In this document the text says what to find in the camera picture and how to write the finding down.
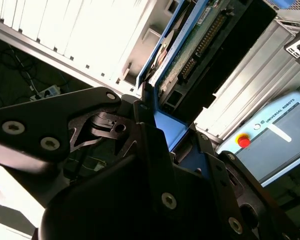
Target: black metal bracket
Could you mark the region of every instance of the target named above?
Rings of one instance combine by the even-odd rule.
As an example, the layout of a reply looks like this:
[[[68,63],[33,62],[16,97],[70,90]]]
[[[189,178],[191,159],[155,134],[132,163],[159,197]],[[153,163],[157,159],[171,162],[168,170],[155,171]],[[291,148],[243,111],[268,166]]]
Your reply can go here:
[[[120,104],[113,91],[98,87],[0,108],[0,164],[33,174],[55,171],[87,144],[77,141],[87,120]]]

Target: metal frame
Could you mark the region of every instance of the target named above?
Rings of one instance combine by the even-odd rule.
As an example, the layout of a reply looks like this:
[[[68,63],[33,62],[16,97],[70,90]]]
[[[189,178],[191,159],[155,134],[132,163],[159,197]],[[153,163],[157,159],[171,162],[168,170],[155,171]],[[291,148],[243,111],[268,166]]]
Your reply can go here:
[[[120,84],[116,84],[116,75],[118,75],[127,61],[133,47],[135,46],[137,40],[141,36],[141,33],[144,29],[146,22],[150,14],[152,13],[157,0],[148,0],[147,6],[138,22],[138,25],[131,36],[131,39],[128,43],[128,46],[124,50],[123,55],[119,63],[117,64],[115,73],[108,78],[98,76],[98,79],[95,78],[89,70],[86,68],[78,68],[74,62],[67,57],[41,45],[40,43],[22,35],[22,33],[15,31],[11,27],[8,27],[0,22],[0,40],[24,51],[27,54],[30,54],[39,60],[46,62],[49,65],[93,86],[93,87],[107,87],[116,92],[119,96],[122,94],[131,94],[130,89],[131,85],[124,81],[121,81]]]
[[[145,73],[148,65],[151,62],[151,59],[155,57],[155,53],[160,47],[161,42],[163,41],[164,37],[166,36],[168,29],[172,25],[173,20],[176,18],[177,12],[181,8],[181,1],[175,10],[172,18],[170,19],[167,27],[165,28],[164,32],[161,35],[160,40],[158,41],[157,45],[155,46],[152,54],[150,55],[149,59],[147,60],[146,64],[143,66],[141,72],[137,77],[137,86],[141,84],[141,76]],[[175,39],[173,45],[171,46],[169,52],[167,53],[166,57],[164,58],[162,64],[157,69],[155,74],[150,80],[150,83],[154,86],[154,118],[156,125],[159,129],[164,131],[165,138],[167,140],[167,144],[169,150],[171,151],[176,144],[180,141],[180,139],[186,134],[188,130],[188,126],[177,120],[176,118],[170,116],[169,114],[165,113],[164,111],[159,109],[159,101],[158,101],[158,87],[160,84],[161,79],[165,71],[168,69],[169,65],[172,63],[173,59],[176,57],[178,51],[180,50],[182,44],[185,42],[187,36],[190,34],[191,30],[193,29],[194,25],[199,20],[208,0],[199,0],[195,7],[193,8],[190,16],[188,17],[187,21],[185,22],[183,28],[181,29],[180,33],[178,34],[177,38]]]

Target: screw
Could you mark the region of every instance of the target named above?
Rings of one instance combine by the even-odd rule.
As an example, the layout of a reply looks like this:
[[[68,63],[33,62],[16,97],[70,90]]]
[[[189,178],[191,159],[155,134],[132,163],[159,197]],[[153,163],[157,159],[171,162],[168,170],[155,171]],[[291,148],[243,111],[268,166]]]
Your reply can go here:
[[[44,137],[40,141],[41,147],[48,151],[54,151],[57,150],[60,147],[60,142],[50,136]]]
[[[2,130],[11,135],[22,134],[25,129],[25,126],[18,121],[6,121],[4,124],[2,124]]]
[[[209,140],[209,138],[208,138],[206,135],[204,135],[204,134],[201,134],[201,138],[202,138],[203,140],[205,140],[205,141]]]
[[[116,96],[113,95],[113,94],[110,93],[110,92],[108,92],[108,93],[106,94],[106,96],[107,96],[108,98],[112,99],[112,100],[116,99]]]
[[[140,107],[142,107],[145,110],[148,110],[148,107],[146,105],[144,105],[144,104],[141,104]]]
[[[228,153],[227,156],[230,158],[230,160],[234,161],[236,160],[235,156],[233,156],[231,153]]]
[[[285,240],[290,240],[290,237],[287,234],[285,234],[284,232],[282,233],[282,236]]]
[[[233,231],[235,231],[237,234],[242,234],[243,228],[237,219],[231,216],[229,217],[228,222]]]
[[[168,209],[173,210],[177,207],[177,201],[171,193],[164,192],[161,195],[161,200]]]

